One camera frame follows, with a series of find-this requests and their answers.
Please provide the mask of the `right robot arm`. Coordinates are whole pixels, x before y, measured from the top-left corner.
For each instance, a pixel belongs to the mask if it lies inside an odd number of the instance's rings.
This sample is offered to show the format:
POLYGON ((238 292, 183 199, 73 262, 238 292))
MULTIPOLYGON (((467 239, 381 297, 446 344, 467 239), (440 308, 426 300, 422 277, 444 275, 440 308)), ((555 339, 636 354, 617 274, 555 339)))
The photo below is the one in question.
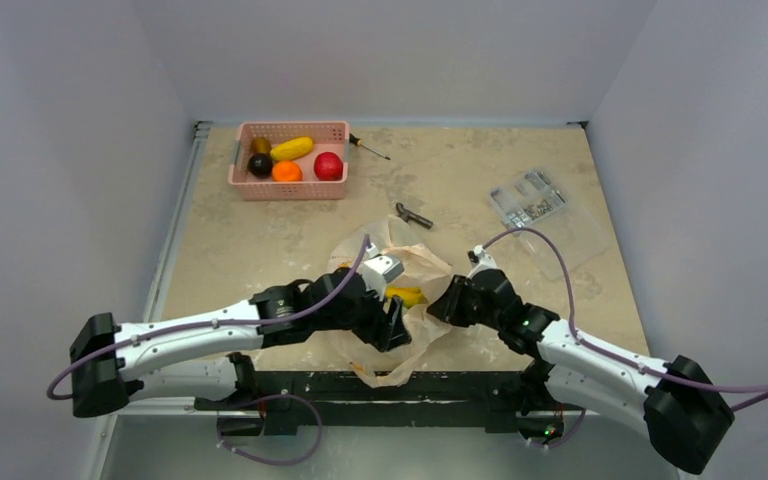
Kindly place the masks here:
POLYGON ((699 475, 734 422, 734 413, 695 361, 640 356, 585 333, 523 301, 506 275, 489 269, 455 276, 430 316, 455 327, 495 330, 531 363, 520 376, 521 411, 575 405, 622 423, 674 467, 699 475))

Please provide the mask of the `translucent plastic bag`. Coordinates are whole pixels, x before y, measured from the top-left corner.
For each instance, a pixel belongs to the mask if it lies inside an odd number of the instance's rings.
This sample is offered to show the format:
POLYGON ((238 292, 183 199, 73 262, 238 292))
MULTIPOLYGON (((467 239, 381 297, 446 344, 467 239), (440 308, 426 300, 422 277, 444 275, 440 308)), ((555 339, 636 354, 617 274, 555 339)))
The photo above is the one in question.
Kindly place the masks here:
POLYGON ((403 320, 411 342, 390 352, 379 352, 348 331, 331 331, 325 337, 350 371, 367 386, 397 387, 407 383, 411 374, 422 367, 431 345, 452 331, 450 325, 433 318, 426 309, 448 287, 453 268, 435 255, 408 223, 393 215, 363 225, 341 240, 332 250, 326 268, 351 266, 365 235, 381 253, 397 257, 404 265, 404 273, 388 286, 419 287, 428 303, 404 308, 403 320))

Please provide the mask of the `yellow fake banana bunch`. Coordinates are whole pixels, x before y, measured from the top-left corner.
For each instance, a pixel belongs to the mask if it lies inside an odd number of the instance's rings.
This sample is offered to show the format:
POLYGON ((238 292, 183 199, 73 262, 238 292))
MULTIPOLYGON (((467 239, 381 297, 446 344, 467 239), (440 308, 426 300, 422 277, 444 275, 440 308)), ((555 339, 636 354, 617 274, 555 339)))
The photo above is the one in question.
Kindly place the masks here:
POLYGON ((395 287, 388 286, 386 297, 392 299, 399 297, 405 309, 411 309, 414 306, 427 304, 428 300, 419 287, 395 287))

